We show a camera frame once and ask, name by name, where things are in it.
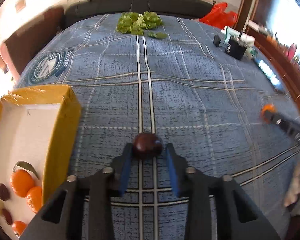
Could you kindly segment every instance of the blue tablecloth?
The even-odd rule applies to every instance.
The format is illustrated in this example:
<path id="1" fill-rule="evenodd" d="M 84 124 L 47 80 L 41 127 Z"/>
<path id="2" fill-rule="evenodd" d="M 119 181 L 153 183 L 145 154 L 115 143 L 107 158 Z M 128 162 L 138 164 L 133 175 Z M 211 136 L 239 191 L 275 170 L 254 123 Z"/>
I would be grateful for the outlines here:
<path id="1" fill-rule="evenodd" d="M 293 101 L 276 94 L 254 63 L 216 48 L 216 28 L 162 16 L 158 31 L 168 37 L 156 40 L 117 33 L 119 17 L 99 15 L 64 30 L 28 64 L 17 86 L 69 84 L 76 93 L 82 117 L 69 174 L 95 173 L 139 132 L 152 131 L 205 174 L 233 175 L 284 237 L 289 213 L 282 199 L 297 149 L 261 120 L 260 110 L 273 103 L 300 119 Z M 129 188 L 112 203 L 116 239 L 184 237 L 187 199 L 173 196 L 164 156 L 133 161 Z M 216 239 L 213 199 L 211 206 Z M 83 239 L 88 209 L 87 203 Z"/>

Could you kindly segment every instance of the orange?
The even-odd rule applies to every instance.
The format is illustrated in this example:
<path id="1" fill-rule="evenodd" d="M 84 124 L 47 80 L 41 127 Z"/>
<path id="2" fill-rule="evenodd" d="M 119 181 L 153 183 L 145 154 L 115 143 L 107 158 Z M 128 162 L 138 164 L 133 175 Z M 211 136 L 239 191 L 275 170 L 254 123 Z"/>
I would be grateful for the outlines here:
<path id="1" fill-rule="evenodd" d="M 26 197 L 29 189 L 34 187 L 34 179 L 27 171 L 19 169 L 12 173 L 10 186 L 16 195 Z"/>
<path id="2" fill-rule="evenodd" d="M 271 113 L 276 113 L 277 109 L 272 104 L 264 105 L 263 108 L 261 109 L 261 117 L 262 117 L 262 119 L 265 120 L 267 123 L 270 123 L 270 120 L 266 119 L 266 117 L 265 117 L 266 110 L 268 110 Z"/>
<path id="3" fill-rule="evenodd" d="M 13 232 L 16 236 L 21 236 L 27 225 L 22 221 L 14 221 L 12 224 Z"/>
<path id="4" fill-rule="evenodd" d="M 41 191 L 42 191 L 41 187 L 33 187 L 29 190 L 29 192 L 27 194 L 27 204 L 31 208 L 31 210 L 36 214 L 38 213 L 38 211 L 42 207 L 42 204 L 41 204 L 42 193 L 41 193 Z"/>

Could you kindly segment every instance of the black container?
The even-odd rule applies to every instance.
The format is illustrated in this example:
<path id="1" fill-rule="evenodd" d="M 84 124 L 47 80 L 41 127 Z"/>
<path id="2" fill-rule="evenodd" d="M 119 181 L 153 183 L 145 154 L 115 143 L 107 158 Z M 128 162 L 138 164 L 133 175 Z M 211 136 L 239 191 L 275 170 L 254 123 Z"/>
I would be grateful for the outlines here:
<path id="1" fill-rule="evenodd" d="M 228 48 L 226 48 L 225 52 L 231 57 L 241 60 L 247 47 L 247 44 L 244 41 L 242 41 L 238 36 L 231 36 L 228 43 Z"/>

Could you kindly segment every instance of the red plastic bag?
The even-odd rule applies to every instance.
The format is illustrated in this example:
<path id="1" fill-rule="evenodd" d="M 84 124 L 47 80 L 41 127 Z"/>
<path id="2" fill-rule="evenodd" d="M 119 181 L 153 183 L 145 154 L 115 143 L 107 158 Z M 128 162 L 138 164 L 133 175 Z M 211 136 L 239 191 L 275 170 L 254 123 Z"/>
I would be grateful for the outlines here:
<path id="1" fill-rule="evenodd" d="M 226 2 L 215 4 L 211 11 L 199 21 L 220 29 L 224 29 L 225 26 L 232 27 L 237 22 L 238 15 L 233 11 L 225 13 L 227 7 Z"/>

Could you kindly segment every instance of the brown leather headboard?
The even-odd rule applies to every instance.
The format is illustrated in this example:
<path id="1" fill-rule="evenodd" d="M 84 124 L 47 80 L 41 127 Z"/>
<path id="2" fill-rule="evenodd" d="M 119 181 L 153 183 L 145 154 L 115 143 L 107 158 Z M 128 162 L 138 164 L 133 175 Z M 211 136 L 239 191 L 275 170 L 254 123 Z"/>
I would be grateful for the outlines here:
<path id="1" fill-rule="evenodd" d="M 16 30 L 0 45 L 2 59 L 16 81 L 26 65 L 56 35 L 63 19 L 63 7 L 49 8 Z"/>

